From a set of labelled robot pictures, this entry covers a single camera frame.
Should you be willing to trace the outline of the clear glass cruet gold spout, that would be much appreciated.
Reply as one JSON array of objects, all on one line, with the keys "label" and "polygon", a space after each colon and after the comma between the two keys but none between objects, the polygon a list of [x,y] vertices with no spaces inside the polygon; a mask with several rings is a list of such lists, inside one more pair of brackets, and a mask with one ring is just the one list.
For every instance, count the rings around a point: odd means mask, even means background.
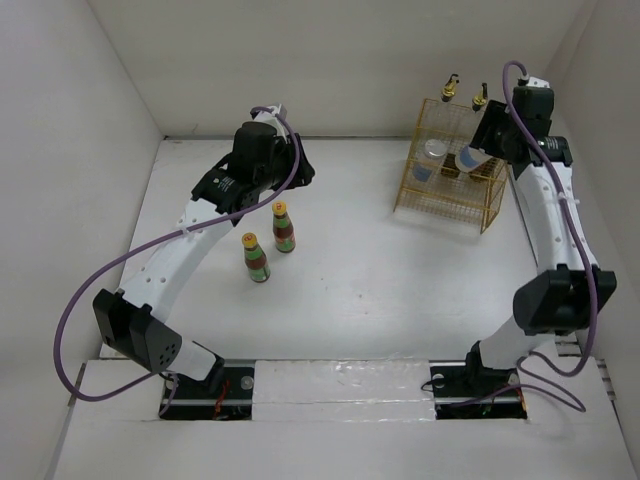
[{"label": "clear glass cruet gold spout", "polygon": [[444,103],[450,102],[456,95],[457,87],[459,84],[459,75],[451,74],[448,81],[442,87],[440,92],[441,101]]}]

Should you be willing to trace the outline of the white shaker blue label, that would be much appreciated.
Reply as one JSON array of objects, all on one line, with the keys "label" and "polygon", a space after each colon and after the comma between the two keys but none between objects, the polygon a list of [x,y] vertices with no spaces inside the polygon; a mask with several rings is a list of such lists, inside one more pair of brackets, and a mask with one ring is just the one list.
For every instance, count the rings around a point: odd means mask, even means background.
[{"label": "white shaker blue label", "polygon": [[491,155],[484,151],[472,148],[470,145],[464,146],[455,158],[456,168],[464,173],[471,173],[481,168],[492,159]]}]

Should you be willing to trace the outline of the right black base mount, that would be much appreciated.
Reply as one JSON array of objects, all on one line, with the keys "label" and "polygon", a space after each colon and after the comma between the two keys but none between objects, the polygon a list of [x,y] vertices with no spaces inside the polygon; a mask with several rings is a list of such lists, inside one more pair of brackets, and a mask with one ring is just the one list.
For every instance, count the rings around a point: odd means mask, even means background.
[{"label": "right black base mount", "polygon": [[430,378],[421,386],[434,399],[437,420],[489,420],[527,418],[522,392],[512,389],[487,395],[518,384],[514,369],[475,373],[464,361],[432,361]]}]

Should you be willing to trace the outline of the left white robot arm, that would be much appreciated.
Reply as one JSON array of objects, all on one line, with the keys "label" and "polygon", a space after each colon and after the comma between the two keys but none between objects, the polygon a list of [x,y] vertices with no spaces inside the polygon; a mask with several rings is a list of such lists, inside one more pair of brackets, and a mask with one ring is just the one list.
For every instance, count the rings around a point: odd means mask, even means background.
[{"label": "left white robot arm", "polygon": [[264,192],[305,186],[314,174],[298,135],[286,124],[284,106],[253,108],[231,152],[193,188],[172,238],[116,292],[101,290],[94,298],[104,344],[153,374],[188,378],[201,396],[216,394],[224,360],[168,326],[173,304],[209,251],[257,209]]}]

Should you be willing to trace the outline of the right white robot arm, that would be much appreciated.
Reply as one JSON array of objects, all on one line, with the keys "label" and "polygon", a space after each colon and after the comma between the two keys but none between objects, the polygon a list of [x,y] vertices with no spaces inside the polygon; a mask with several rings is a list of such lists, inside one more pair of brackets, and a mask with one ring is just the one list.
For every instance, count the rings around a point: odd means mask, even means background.
[{"label": "right white robot arm", "polygon": [[553,109],[549,83],[524,75],[504,101],[488,102],[457,161],[473,174],[493,158],[510,165],[537,263],[536,276],[514,294],[511,317],[467,355],[462,381],[476,394],[555,335],[585,330],[585,346],[593,348],[598,315],[617,287],[614,272],[599,267],[586,241],[570,147],[549,133]]}]

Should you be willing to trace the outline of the red sauce bottle yellow cap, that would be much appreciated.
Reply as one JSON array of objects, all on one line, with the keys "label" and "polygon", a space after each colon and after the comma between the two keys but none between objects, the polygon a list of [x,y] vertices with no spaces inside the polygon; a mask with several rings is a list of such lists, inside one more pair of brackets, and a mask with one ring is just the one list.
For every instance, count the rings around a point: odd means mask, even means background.
[{"label": "red sauce bottle yellow cap", "polygon": [[287,211],[287,205],[283,201],[272,204],[273,235],[276,248],[282,253],[290,253],[296,247],[294,227]]}]

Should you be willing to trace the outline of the green label sauce bottle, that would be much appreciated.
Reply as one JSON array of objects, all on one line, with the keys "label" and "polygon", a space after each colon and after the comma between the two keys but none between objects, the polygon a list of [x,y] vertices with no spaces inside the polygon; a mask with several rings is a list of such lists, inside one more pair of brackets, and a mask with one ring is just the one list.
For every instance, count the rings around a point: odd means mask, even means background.
[{"label": "green label sauce bottle", "polygon": [[267,256],[262,250],[257,236],[247,232],[242,236],[244,262],[249,276],[256,283],[266,282],[270,277],[270,267]]}]

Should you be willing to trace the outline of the dark sauce cruet gold spout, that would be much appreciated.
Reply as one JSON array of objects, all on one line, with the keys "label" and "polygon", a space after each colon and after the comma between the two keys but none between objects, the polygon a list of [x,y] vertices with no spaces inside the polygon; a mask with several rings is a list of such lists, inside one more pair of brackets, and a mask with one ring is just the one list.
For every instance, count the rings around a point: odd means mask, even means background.
[{"label": "dark sauce cruet gold spout", "polygon": [[[462,140],[466,140],[464,146],[469,145],[470,141],[473,139],[478,124],[482,118],[481,110],[486,105],[487,101],[488,84],[486,82],[483,82],[481,91],[472,98],[471,109],[465,110],[454,122],[453,133],[456,138],[460,137]],[[447,156],[444,162],[444,166],[447,168],[447,170],[443,172],[444,175],[450,176],[452,178],[457,178],[461,173],[461,171],[459,171],[455,165],[456,156],[457,154],[453,156]],[[481,175],[482,169],[483,166],[471,173]]]}]

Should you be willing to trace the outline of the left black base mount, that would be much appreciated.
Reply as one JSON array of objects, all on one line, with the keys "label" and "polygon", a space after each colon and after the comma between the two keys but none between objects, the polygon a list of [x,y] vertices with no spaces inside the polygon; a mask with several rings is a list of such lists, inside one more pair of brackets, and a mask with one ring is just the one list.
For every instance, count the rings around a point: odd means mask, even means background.
[{"label": "left black base mount", "polygon": [[254,360],[232,360],[224,366],[217,389],[207,392],[195,380],[178,375],[170,399],[172,382],[165,378],[159,417],[167,421],[245,421],[252,419],[255,385]]}]

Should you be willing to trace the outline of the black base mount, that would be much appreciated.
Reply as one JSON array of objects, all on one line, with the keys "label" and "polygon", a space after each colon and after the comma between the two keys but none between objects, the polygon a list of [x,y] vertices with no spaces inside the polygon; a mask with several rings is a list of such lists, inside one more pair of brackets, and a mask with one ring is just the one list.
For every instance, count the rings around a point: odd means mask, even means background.
[{"label": "black base mount", "polygon": [[432,361],[430,378],[421,386],[434,399],[437,420],[489,420],[527,418],[522,392],[512,389],[487,395],[518,384],[514,369],[475,373],[464,361]]},{"label": "black base mount", "polygon": [[255,385],[254,360],[232,360],[224,366],[217,389],[207,392],[195,380],[178,375],[170,399],[172,382],[165,378],[159,417],[167,421],[245,421],[252,419]]}]

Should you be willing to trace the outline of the white shaker silver lid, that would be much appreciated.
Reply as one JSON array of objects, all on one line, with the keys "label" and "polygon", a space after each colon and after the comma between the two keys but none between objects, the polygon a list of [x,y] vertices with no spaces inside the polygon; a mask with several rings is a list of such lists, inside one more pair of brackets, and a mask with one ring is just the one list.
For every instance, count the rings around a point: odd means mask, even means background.
[{"label": "white shaker silver lid", "polygon": [[415,180],[427,182],[437,171],[447,155],[446,144],[438,139],[428,139],[414,162],[412,174]]}]

